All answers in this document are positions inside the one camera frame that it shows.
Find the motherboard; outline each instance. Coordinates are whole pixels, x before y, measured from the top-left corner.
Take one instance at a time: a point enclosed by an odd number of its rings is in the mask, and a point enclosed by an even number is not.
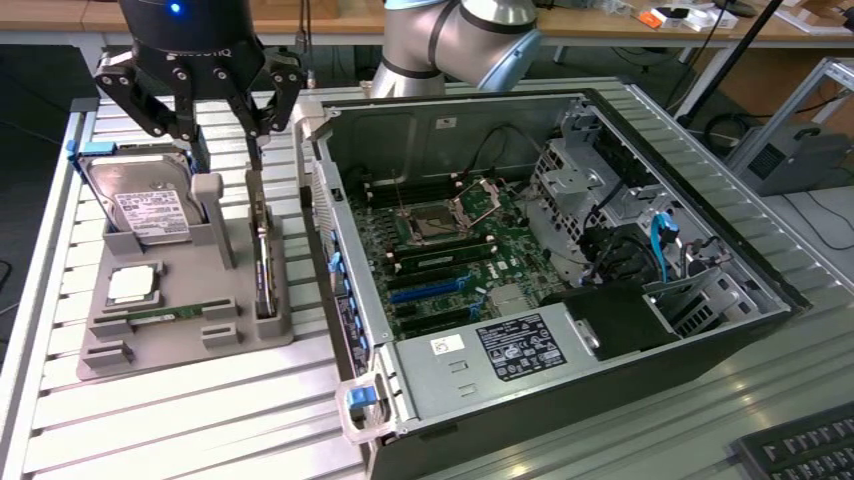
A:
[[[477,178],[429,201],[418,188],[351,203],[398,340],[525,312],[566,289],[507,184]]]

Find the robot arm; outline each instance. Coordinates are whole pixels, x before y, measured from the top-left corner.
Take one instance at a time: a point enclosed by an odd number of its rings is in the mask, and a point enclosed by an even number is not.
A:
[[[249,0],[120,0],[134,48],[106,55],[95,75],[99,86],[146,132],[171,135],[202,164],[207,152],[197,124],[197,100],[225,99],[246,131],[253,170],[270,132],[287,127],[305,83],[298,57],[265,49],[253,28]],[[250,87],[262,70],[275,95],[259,108]],[[145,72],[175,94],[175,111],[139,82]]]
[[[387,0],[375,98],[445,93],[445,75],[513,88],[542,41],[530,0]]]

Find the aluminum profile table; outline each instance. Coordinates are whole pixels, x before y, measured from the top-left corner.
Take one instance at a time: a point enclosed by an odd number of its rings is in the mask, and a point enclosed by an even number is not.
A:
[[[637,87],[597,78],[521,88],[597,88],[816,308],[697,381],[429,478],[741,478],[729,450],[737,437],[854,398],[852,282],[734,188],[726,168]],[[311,96],[362,95],[347,88]],[[199,112],[235,218],[247,201],[243,133],[225,103],[202,104]],[[108,102],[98,114],[72,115],[68,139],[150,141]],[[265,181],[285,220],[295,343],[86,383],[75,376],[76,355],[104,220],[60,157],[0,377],[4,480],[363,478],[333,404],[338,374],[299,218],[294,143],[287,134],[274,137]]]

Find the warning label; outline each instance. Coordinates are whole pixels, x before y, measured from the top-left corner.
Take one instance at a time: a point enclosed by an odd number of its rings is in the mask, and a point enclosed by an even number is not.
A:
[[[478,336],[505,382],[566,363],[539,314],[479,328]]]
[[[118,193],[116,201],[138,237],[190,233],[185,209],[175,190]]]

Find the black keyboard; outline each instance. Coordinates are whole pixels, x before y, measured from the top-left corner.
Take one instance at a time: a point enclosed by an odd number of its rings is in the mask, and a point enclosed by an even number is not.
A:
[[[854,480],[854,402],[740,438],[750,478]]]

